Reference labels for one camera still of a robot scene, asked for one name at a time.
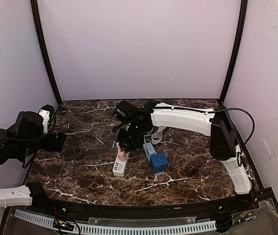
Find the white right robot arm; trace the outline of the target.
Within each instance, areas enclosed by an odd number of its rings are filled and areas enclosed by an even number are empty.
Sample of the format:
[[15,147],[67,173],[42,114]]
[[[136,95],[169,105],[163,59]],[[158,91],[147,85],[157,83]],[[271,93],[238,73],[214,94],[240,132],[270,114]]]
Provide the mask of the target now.
[[154,146],[163,141],[163,134],[170,129],[182,139],[195,138],[195,143],[206,143],[208,154],[221,162],[230,177],[237,195],[251,193],[253,184],[244,165],[243,150],[235,136],[229,108],[181,107],[158,100],[147,100],[140,107],[122,100],[113,112],[120,124],[118,132],[119,155],[142,149],[154,176],[162,175],[168,168],[163,153],[156,153]]

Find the blue cube socket adapter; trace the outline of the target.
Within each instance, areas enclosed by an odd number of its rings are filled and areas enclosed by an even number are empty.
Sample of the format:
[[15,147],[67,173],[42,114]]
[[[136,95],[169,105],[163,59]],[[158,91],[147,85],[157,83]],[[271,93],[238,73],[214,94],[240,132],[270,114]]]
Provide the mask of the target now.
[[168,160],[164,153],[158,153],[151,156],[150,158],[150,167],[153,174],[158,174],[167,171]]

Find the pink USB charger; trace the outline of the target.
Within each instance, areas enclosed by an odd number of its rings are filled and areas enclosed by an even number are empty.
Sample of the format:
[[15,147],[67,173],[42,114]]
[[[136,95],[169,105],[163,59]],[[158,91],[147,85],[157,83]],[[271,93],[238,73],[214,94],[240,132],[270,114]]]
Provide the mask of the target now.
[[117,157],[121,162],[125,162],[129,157],[129,152],[126,152],[125,150],[122,150],[119,145],[117,145]]

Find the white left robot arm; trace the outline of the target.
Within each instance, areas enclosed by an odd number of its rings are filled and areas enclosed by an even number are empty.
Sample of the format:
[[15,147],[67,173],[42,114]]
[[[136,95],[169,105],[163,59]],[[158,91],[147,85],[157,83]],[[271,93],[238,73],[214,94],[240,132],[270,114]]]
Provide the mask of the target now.
[[[8,129],[0,129],[0,165],[16,159],[28,166],[28,156],[38,151],[60,153],[66,134],[53,133],[56,125],[55,110],[51,105],[43,106],[39,112],[21,111],[16,122]],[[31,206],[46,193],[40,183],[30,183],[15,188],[0,188],[0,208]]]

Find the light blue USB charger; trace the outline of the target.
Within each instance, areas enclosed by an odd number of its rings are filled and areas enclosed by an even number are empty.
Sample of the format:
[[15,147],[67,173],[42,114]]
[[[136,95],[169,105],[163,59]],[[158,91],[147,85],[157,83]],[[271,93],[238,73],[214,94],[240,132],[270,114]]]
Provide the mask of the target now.
[[153,146],[152,146],[152,147],[147,147],[147,148],[145,149],[145,153],[146,153],[147,159],[148,159],[149,161],[150,161],[151,156],[156,155],[156,151],[155,151],[155,149],[153,148]]

